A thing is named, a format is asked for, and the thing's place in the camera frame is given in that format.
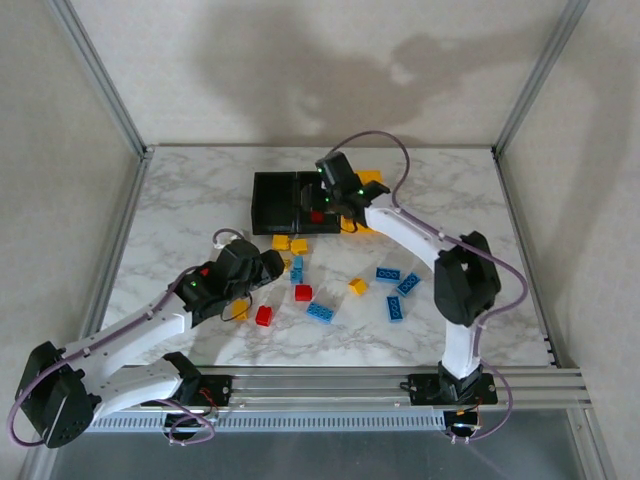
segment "blue lego brick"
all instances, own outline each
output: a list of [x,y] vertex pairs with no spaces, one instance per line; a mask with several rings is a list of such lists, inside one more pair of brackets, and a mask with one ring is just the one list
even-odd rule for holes
[[389,312],[389,321],[391,323],[399,323],[404,320],[404,315],[402,315],[402,305],[400,305],[399,297],[387,297],[387,310]]
[[295,257],[293,257],[294,270],[302,270],[303,266],[304,266],[304,259],[302,258],[302,255],[296,255]]
[[291,277],[291,285],[302,285],[304,280],[302,270],[291,270],[289,276]]
[[322,323],[326,323],[327,325],[331,323],[334,314],[335,312],[330,308],[323,307],[315,302],[311,302],[307,308],[307,315],[315,318],[316,320],[320,320]]
[[400,283],[400,270],[395,268],[376,268],[376,280],[387,283]]
[[407,278],[405,278],[402,283],[396,287],[396,290],[400,295],[406,297],[407,295],[409,295],[409,292],[411,292],[411,290],[413,290],[415,286],[420,283],[420,280],[422,279],[419,276],[411,272],[407,276]]

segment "lego brick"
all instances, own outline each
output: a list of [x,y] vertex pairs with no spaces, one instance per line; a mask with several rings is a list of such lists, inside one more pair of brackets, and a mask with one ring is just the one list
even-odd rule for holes
[[324,223],[324,213],[322,212],[311,212],[311,223],[316,225],[321,225]]
[[236,300],[231,304],[231,317],[234,320],[242,321],[249,318],[249,302]]
[[387,283],[400,283],[400,270],[395,268],[376,268],[376,280]]
[[265,307],[262,305],[258,308],[258,313],[256,313],[256,324],[261,327],[268,327],[271,325],[271,320],[273,319],[273,309],[271,307]]
[[291,242],[289,241],[289,237],[286,235],[274,235],[273,241],[271,242],[271,248],[274,250],[279,250],[281,252],[289,250],[291,246]]
[[291,242],[291,253],[294,255],[306,255],[309,253],[309,245],[304,238],[298,238]]
[[411,290],[413,290],[415,286],[420,283],[420,280],[422,279],[419,276],[411,272],[409,275],[407,275],[407,278],[405,278],[402,283],[396,287],[396,290],[400,295],[406,297],[407,295],[409,295]]
[[304,280],[302,270],[296,270],[295,268],[291,270],[289,276],[291,277],[291,285],[300,285]]
[[367,291],[367,284],[361,278],[354,278],[349,282],[349,289],[356,295],[362,295]]
[[310,302],[313,298],[313,289],[310,285],[296,285],[296,302]]
[[[360,181],[363,185],[366,185],[373,180],[384,183],[382,181],[382,174],[380,173],[380,170],[356,170],[356,175],[360,177]],[[341,233],[377,233],[375,230],[363,227],[362,225],[358,225],[358,229],[356,230],[353,222],[344,217],[340,217],[340,229]]]
[[293,257],[293,269],[302,270],[304,268],[304,258],[300,255]]
[[389,312],[389,321],[391,323],[399,323],[404,319],[400,298],[397,296],[387,297],[387,311]]
[[334,314],[335,312],[330,308],[323,307],[315,302],[311,302],[307,308],[307,315],[315,318],[316,320],[320,320],[322,323],[326,323],[327,325],[331,323]]

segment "yellow lego brick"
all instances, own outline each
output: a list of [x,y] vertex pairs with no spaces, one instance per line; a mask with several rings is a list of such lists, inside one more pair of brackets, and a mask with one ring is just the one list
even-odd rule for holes
[[354,278],[349,282],[349,289],[356,295],[362,295],[367,291],[367,284],[361,278]]
[[360,181],[363,185],[373,182],[374,180],[379,183],[384,183],[382,181],[382,174],[380,173],[380,170],[356,170],[356,175],[360,177]]
[[236,300],[231,304],[231,317],[234,320],[242,321],[249,318],[249,302]]
[[[367,183],[374,180],[380,183],[384,183],[382,181],[382,174],[380,173],[380,170],[357,170],[356,174],[358,175],[358,177],[360,177],[360,181],[363,185],[366,185]],[[340,217],[340,228],[342,230],[342,233],[376,233],[375,230],[363,227],[362,225],[358,225],[358,229],[356,230],[353,222],[344,217]]]
[[309,245],[304,238],[299,238],[291,242],[291,253],[294,255],[306,255],[309,253]]
[[273,242],[271,243],[271,247],[274,250],[280,250],[281,252],[285,252],[289,250],[289,246],[291,243],[289,242],[289,237],[286,235],[274,235]]

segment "cable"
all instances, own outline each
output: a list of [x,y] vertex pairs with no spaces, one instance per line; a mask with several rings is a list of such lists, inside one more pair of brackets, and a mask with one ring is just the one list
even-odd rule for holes
[[[180,281],[184,278],[184,276],[186,274],[188,274],[189,272],[192,272],[196,268],[198,268],[198,267],[197,266],[189,267],[189,268],[183,270],[180,273],[180,275],[178,275],[178,277],[174,280],[174,282],[169,286],[169,288],[165,292],[164,296],[160,299],[160,301],[158,301],[156,306],[151,309],[151,312],[150,312],[151,316],[153,316],[154,314],[159,312],[162,309],[162,307],[164,307],[166,305],[166,303],[169,301],[169,297],[171,296],[171,294],[174,292],[174,290],[178,286],[178,283],[180,283]],[[106,337],[98,340],[95,343],[92,343],[91,345],[89,345],[88,347],[86,347],[86,348],[84,348],[82,350],[79,350],[77,352],[74,352],[74,353],[68,355],[67,357],[63,358],[62,360],[59,360],[58,362],[54,363],[50,367],[46,368],[36,378],[34,378],[24,388],[24,390],[22,390],[20,392],[20,394],[18,395],[18,398],[16,398],[16,401],[11,406],[11,410],[9,410],[9,416],[7,417],[7,427],[6,427],[7,428],[7,435],[9,436],[9,439],[14,444],[22,446],[22,447],[37,447],[39,445],[44,444],[44,439],[38,440],[36,442],[25,442],[24,440],[18,438],[18,435],[15,432],[14,423],[15,423],[15,420],[16,420],[16,415],[18,414],[18,411],[20,410],[20,407],[22,406],[24,401],[29,397],[29,395],[31,395],[33,390],[35,390],[35,388],[38,385],[40,385],[40,383],[45,378],[47,378],[49,375],[51,375],[53,372],[59,370],[60,368],[64,367],[65,365],[67,365],[67,364],[73,362],[74,360],[80,358],[81,356],[87,355],[87,351],[91,352],[91,350],[96,350],[96,349],[102,347],[103,345],[111,343],[112,341],[116,340],[117,338],[120,338],[121,336],[123,336],[126,333],[130,332],[131,330],[133,330],[134,328],[138,327],[142,323],[146,322],[149,318],[151,318],[151,316],[149,316],[149,312],[143,313],[138,318],[136,318],[134,321],[132,321],[131,323],[129,323],[129,324],[123,326],[122,328],[116,330],[115,332],[107,335]]]
[[[518,279],[518,281],[520,282],[520,285],[522,286],[522,292],[520,293],[518,298],[516,298],[513,302],[511,302],[511,303],[509,303],[507,305],[504,305],[502,307],[496,308],[495,310],[490,310],[489,312],[485,313],[484,315],[482,315],[477,320],[476,335],[475,335],[474,342],[473,342],[473,355],[474,356],[480,356],[480,354],[479,354],[480,336],[482,335],[482,332],[484,330],[485,323],[491,317],[494,317],[494,316],[499,315],[501,313],[504,313],[504,312],[507,312],[509,310],[512,310],[512,309],[516,308],[517,306],[519,306],[522,302],[524,302],[524,300],[527,298],[527,295],[529,293],[529,286],[527,284],[526,278],[524,278],[524,276],[518,270],[516,270],[513,266],[511,266],[507,262],[505,262],[505,261],[503,261],[503,260],[501,260],[501,259],[499,259],[497,257],[494,257],[490,253],[487,253],[487,252],[485,252],[483,250],[480,250],[479,248],[476,248],[473,245],[469,245],[469,244],[463,242],[460,239],[451,237],[451,236],[441,232],[440,230],[438,230],[434,226],[432,226],[429,223],[427,223],[427,222],[415,217],[414,215],[411,215],[409,212],[407,212],[406,210],[404,210],[402,208],[402,206],[398,202],[398,191],[400,190],[400,187],[404,184],[404,182],[407,180],[407,177],[409,176],[409,170],[411,169],[411,157],[409,156],[409,151],[407,150],[407,147],[395,135],[393,135],[391,133],[388,133],[388,132],[384,132],[382,130],[366,130],[364,132],[356,133],[354,135],[351,135],[350,137],[347,137],[346,139],[344,139],[343,141],[338,143],[335,147],[333,147],[331,149],[331,152],[336,151],[338,148],[342,147],[343,145],[346,145],[347,143],[351,142],[352,140],[355,140],[356,138],[364,137],[366,135],[380,135],[382,137],[389,138],[390,140],[392,140],[400,148],[400,150],[402,150],[402,154],[403,154],[404,160],[405,160],[404,172],[402,173],[402,176],[400,177],[400,180],[398,180],[398,183],[396,184],[396,186],[393,188],[393,190],[391,192],[391,202],[393,203],[394,207],[400,209],[400,213],[402,215],[404,215],[409,220],[415,222],[416,224],[420,225],[422,228],[427,230],[432,235],[437,236],[441,240],[444,240],[446,242],[449,242],[449,243],[452,243],[452,244],[457,245],[459,247],[462,247],[465,250],[467,250],[467,251],[469,251],[471,253],[474,253],[474,254],[478,255],[479,257],[481,257],[481,258],[484,258],[485,260],[489,260],[490,262],[493,262],[496,265],[499,265],[500,267],[504,268],[509,273],[514,275]],[[504,418],[495,427],[490,428],[489,430],[487,430],[482,435],[479,435],[477,437],[476,436],[472,437],[470,440],[473,440],[473,441],[481,440],[483,438],[486,438],[489,435],[491,435],[492,433],[495,433],[497,430],[499,430],[507,422],[507,420],[511,416],[511,411],[513,410],[513,393],[511,391],[511,387],[510,387],[509,383],[507,382],[507,379],[504,377],[504,375],[502,375],[502,373],[500,373],[492,365],[488,364],[487,362],[485,362],[482,359],[480,360],[480,362],[482,363],[482,365],[485,368],[487,368],[495,376],[497,376],[500,379],[500,381],[504,384],[505,390],[507,391],[508,403],[507,403],[507,412],[505,413]]]
[[235,235],[235,236],[241,238],[242,240],[244,240],[244,235],[242,235],[239,231],[234,230],[233,228],[220,228],[220,229],[216,230],[213,233],[213,237],[211,237],[211,239],[213,240],[214,245],[219,245],[218,244],[218,235],[220,235],[221,233],[230,233],[231,235]]
[[[183,417],[180,417],[178,420],[176,420],[176,422],[171,426],[171,429],[169,430],[169,443],[173,444],[173,443],[177,443],[179,445],[182,445],[183,447],[186,447],[188,445],[195,445],[197,443],[204,443],[207,442],[209,440],[211,440],[215,434],[216,434],[216,430],[215,428],[213,428],[212,423],[207,420],[206,418],[204,418],[204,416],[200,415],[199,413],[194,413],[191,410],[183,407],[182,405],[180,405],[178,402],[175,402],[174,400],[155,400],[156,402],[160,402],[164,405],[167,405],[168,407],[173,407],[173,408],[177,408],[178,410],[182,411],[184,413]],[[195,440],[176,440],[174,438],[174,434],[176,433],[176,429],[178,428],[178,426],[184,422],[186,422],[187,420],[193,419],[195,421],[197,421],[200,425],[202,425],[203,427],[206,427],[209,430],[209,435],[207,435],[206,437],[203,438],[197,438]]]
[[223,322],[230,322],[231,320],[235,320],[236,318],[238,318],[240,315],[247,313],[251,307],[253,306],[253,297],[251,296],[251,294],[249,294],[249,306],[247,308],[245,308],[243,311],[241,311],[240,313],[236,313],[233,317],[231,318],[222,318],[222,314],[220,314],[220,320],[222,320]]

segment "metal frame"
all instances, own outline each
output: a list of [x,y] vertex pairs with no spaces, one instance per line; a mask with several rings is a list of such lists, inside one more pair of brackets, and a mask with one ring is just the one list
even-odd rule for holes
[[116,229],[109,241],[109,253],[100,267],[99,280],[91,294],[90,307],[82,325],[80,339],[97,332],[102,325],[109,298],[111,297],[111,290],[113,289],[122,255],[124,255],[124,249],[127,245],[127,239],[129,238],[129,231],[133,223],[140,192],[152,158],[153,150],[150,149],[141,158],[134,174],[124,212],[117,222]]
[[144,140],[142,140],[129,112],[125,108],[111,77],[89,39],[89,35],[87,35],[82,26],[78,14],[71,5],[71,1],[47,0],[47,4],[60,22],[63,30],[67,33],[71,47],[78,54],[81,65],[87,70],[89,78],[100,97],[105,101],[116,125],[120,127],[131,149],[142,158],[146,152]]
[[[122,258],[129,229],[133,220],[145,173],[151,160],[143,139],[129,116],[122,99],[109,78],[104,65],[93,48],[90,39],[69,0],[47,0],[64,30],[69,34],[73,48],[79,53],[82,63],[105,99],[114,120],[124,132],[133,151],[140,157],[122,217],[112,238],[113,248],[101,269],[98,285],[93,293],[91,309],[82,328],[81,336],[89,335],[100,328],[113,282]],[[571,33],[582,16],[588,0],[569,0],[536,62],[518,100],[511,111],[495,145],[493,146],[496,168],[508,204],[509,214],[516,234],[520,239],[520,252],[532,285],[534,304],[542,319],[541,329],[547,337],[549,351],[559,367],[563,368],[504,368],[502,369],[513,388],[516,401],[514,408],[565,409],[572,425],[574,439],[580,452],[585,474],[588,478],[615,478],[613,466],[602,441],[599,426],[592,411],[591,401],[579,369],[573,366],[561,343],[559,329],[548,321],[543,306],[536,294],[536,277],[528,255],[526,235],[517,209],[514,207],[508,183],[504,178],[504,154],[535,101],[544,81],[558,59]],[[408,396],[399,392],[397,385],[408,373],[433,373],[435,369],[416,368],[271,368],[271,367],[204,367],[205,374],[231,374],[234,379],[234,395],[229,407],[223,409],[228,415],[276,416],[283,412],[312,411],[333,414],[335,412],[382,412],[408,414],[417,411],[410,407]],[[499,404],[493,409],[505,408],[503,386],[497,387]],[[431,407],[418,410],[433,411]],[[136,407],[125,415],[143,416],[150,413],[170,413],[170,409]],[[23,479],[49,478],[55,463],[56,451],[44,447],[30,452],[23,467]]]
[[498,160],[502,158],[520,125],[522,125],[524,118],[529,113],[529,109],[538,96],[538,92],[540,92],[556,60],[558,60],[569,41],[588,4],[589,0],[569,0],[560,14],[560,18],[542,50],[542,54],[529,74],[529,78],[520,92],[515,106],[511,110],[504,127],[502,127],[500,135],[498,135],[495,143],[495,155]]

